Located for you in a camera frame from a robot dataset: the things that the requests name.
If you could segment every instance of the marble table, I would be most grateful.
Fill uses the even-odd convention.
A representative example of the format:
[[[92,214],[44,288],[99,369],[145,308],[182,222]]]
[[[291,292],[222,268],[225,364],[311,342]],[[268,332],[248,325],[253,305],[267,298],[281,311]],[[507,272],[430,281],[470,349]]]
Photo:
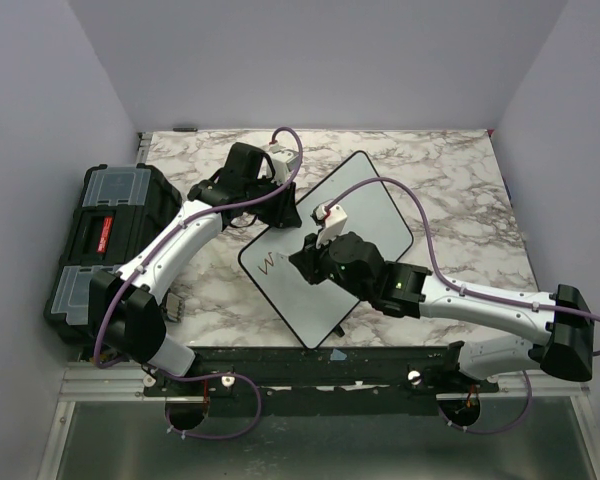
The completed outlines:
[[[475,131],[299,131],[305,163],[296,179],[303,195],[356,150],[378,173],[411,186],[431,221],[445,273],[469,282],[534,291],[536,284],[509,204],[491,142]],[[270,131],[224,130],[153,135],[147,163],[183,193],[224,163],[234,142],[265,145]],[[290,136],[281,143],[293,146]],[[388,186],[414,235],[402,260],[430,268],[420,217],[409,197]],[[299,341],[238,265],[238,252],[263,230],[227,229],[209,242],[175,280],[186,298],[182,323],[169,332],[190,346],[299,346]],[[502,332],[443,319],[385,317],[365,304],[342,323],[346,335],[324,346],[446,345]]]

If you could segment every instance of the red sticker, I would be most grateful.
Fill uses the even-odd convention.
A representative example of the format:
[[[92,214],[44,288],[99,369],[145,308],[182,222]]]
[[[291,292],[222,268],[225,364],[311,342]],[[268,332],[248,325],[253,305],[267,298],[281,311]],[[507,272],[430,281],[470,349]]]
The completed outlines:
[[[104,217],[104,225],[102,225],[100,241],[98,242],[98,253],[107,251],[107,243],[109,242],[109,235],[111,234],[111,225],[113,225],[113,217]]]

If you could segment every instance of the plastic storage case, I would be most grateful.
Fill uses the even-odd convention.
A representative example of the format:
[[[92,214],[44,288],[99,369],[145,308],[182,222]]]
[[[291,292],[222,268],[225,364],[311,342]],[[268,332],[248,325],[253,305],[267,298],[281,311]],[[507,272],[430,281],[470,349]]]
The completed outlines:
[[[69,344],[88,346],[89,282],[138,255],[173,220],[180,192],[155,167],[89,169],[44,317]]]

